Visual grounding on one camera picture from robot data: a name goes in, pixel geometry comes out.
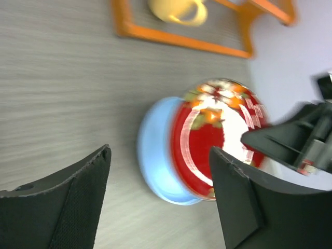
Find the light blue bowl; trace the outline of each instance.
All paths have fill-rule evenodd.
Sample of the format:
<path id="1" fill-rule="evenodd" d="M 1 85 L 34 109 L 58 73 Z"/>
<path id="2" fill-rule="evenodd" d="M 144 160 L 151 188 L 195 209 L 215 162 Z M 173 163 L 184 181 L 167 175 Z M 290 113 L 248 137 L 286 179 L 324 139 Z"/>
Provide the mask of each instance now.
<path id="1" fill-rule="evenodd" d="M 182 99 L 169 97 L 153 105 L 139 130 L 137 154 L 143 177 L 157 196 L 174 204 L 192 205 L 202 199 L 179 180 L 170 153 L 171 125 L 181 103 Z"/>

